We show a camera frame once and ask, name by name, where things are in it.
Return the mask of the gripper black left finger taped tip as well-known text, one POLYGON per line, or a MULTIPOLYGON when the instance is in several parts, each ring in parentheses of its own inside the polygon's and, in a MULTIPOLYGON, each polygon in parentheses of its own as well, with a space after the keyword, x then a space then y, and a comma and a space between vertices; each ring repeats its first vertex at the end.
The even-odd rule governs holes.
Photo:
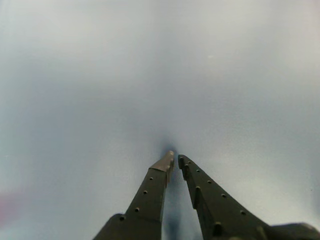
POLYGON ((160 240, 165 194, 174 169, 174 152, 168 151, 149 167, 125 213, 113 215, 95 240, 160 240))

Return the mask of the gripper black right finger with holes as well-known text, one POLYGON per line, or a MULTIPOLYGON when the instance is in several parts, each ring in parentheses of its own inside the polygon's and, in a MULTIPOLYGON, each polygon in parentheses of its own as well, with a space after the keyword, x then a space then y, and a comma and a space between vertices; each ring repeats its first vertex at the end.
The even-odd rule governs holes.
POLYGON ((178 166, 205 240, 266 240, 268 225, 243 207, 185 155, 178 166))

